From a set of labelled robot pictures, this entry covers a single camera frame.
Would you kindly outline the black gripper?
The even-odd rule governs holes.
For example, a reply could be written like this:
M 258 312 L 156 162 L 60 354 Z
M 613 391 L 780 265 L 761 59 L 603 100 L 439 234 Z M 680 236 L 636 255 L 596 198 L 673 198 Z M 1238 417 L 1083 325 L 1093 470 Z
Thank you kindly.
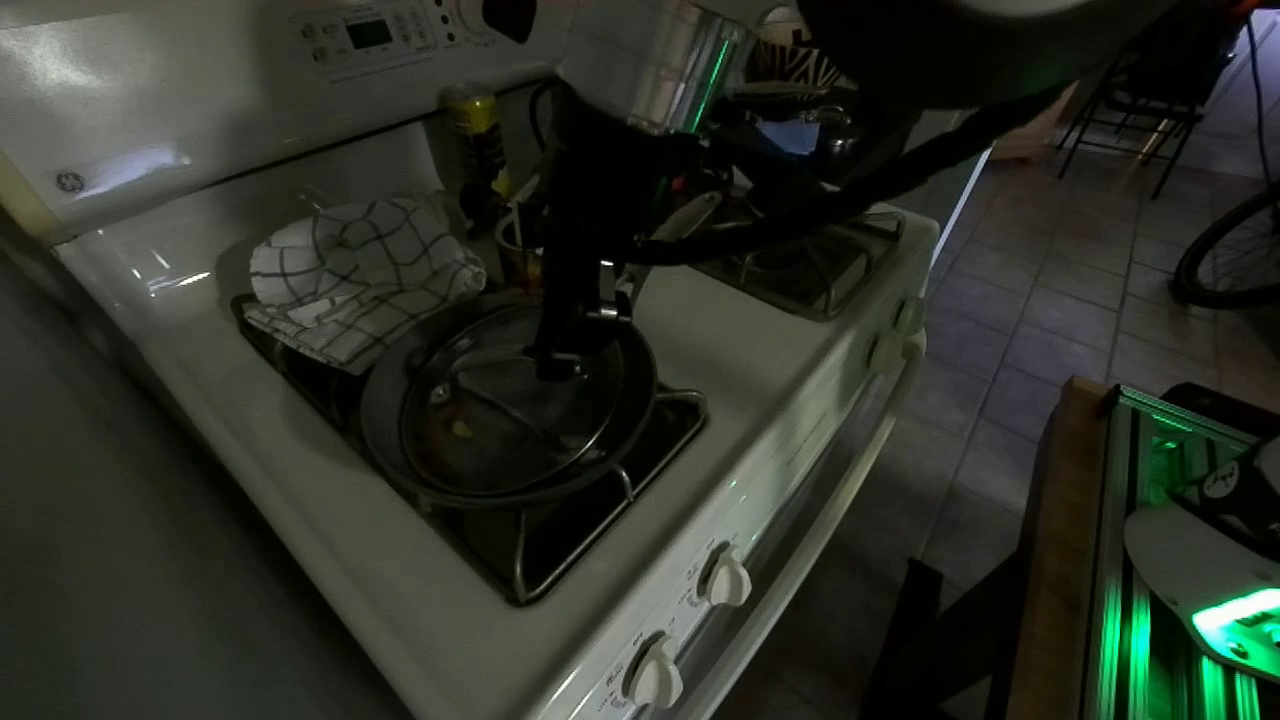
M 599 308 L 596 273 L 621 245 L 653 227 L 680 152 L 680 138 L 632 127 L 577 93 L 557 96 L 545 317 L 530 347 L 545 383 L 574 377 L 560 354 L 577 347 L 580 366 L 596 366 L 621 345 L 625 325 L 618 317 L 588 317 Z

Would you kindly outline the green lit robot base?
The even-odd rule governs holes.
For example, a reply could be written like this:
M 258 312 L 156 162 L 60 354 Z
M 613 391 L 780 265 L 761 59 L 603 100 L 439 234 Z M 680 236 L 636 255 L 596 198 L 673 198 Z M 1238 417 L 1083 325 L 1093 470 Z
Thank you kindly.
M 1099 441 L 1083 720 L 1280 720 L 1275 417 L 1115 383 Z

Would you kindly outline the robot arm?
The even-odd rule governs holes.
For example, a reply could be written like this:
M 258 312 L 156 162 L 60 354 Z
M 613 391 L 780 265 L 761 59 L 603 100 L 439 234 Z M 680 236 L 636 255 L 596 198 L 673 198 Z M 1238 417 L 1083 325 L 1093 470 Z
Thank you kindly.
M 596 356 L 596 265 L 706 265 L 789 245 L 978 156 L 1077 77 L 1112 59 L 1175 0 L 484 0 L 484 24 L 532 43 L 564 86 L 554 152 L 547 293 L 532 360 L 545 381 Z M 695 146 L 737 54 L 794 7 L 807 43 L 889 113 L 967 108 L 942 142 L 757 224 L 666 245 L 646 236 L 655 152 Z

